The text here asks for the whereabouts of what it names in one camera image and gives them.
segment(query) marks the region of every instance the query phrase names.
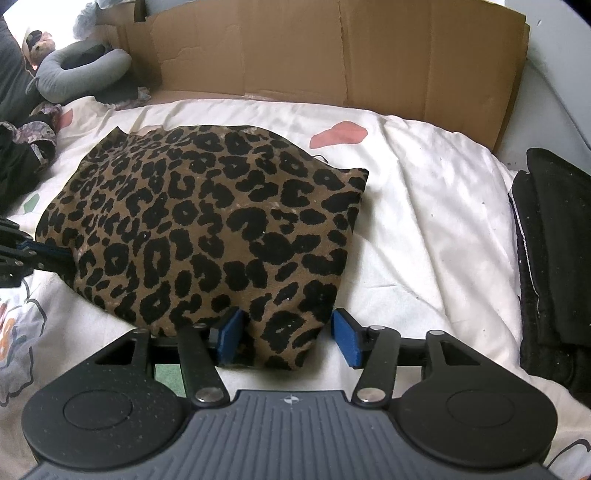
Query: leopard print fabric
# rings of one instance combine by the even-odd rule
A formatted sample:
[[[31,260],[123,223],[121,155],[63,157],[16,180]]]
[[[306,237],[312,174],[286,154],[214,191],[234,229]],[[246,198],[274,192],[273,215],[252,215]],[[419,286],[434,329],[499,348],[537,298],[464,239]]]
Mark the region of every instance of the leopard print fabric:
[[[329,320],[366,170],[256,127],[112,131],[44,212],[76,292],[157,335],[249,317],[240,364],[302,366]]]

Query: brown cardboard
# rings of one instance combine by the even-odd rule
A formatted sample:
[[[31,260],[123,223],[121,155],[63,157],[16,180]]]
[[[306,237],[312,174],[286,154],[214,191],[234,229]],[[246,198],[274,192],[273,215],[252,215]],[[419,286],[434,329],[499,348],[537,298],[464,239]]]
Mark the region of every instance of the brown cardboard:
[[[97,28],[162,90],[365,108],[491,149],[529,32],[523,15],[482,0],[199,0]]]

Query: bed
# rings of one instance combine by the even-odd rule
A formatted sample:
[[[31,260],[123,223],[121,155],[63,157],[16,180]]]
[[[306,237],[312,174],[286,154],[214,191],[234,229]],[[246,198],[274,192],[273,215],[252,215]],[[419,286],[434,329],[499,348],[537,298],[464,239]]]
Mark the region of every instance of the bed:
[[[216,99],[116,112],[83,98],[64,107],[57,158],[9,218],[34,234],[82,158],[116,127],[142,134],[200,124],[265,128],[334,167],[366,168],[335,306],[363,325],[387,325],[405,337],[445,330],[532,383],[558,411],[547,463],[564,479],[591,474],[589,410],[563,387],[519,367],[519,275],[508,201],[515,172],[462,134],[334,106]],[[27,400],[130,328],[52,273],[36,271],[21,287],[0,291],[0,478],[17,479],[35,465],[20,429]],[[350,395],[359,376],[326,330],[299,371],[220,374],[231,395],[240,388],[342,389]],[[400,368],[395,395],[419,379],[419,368]]]

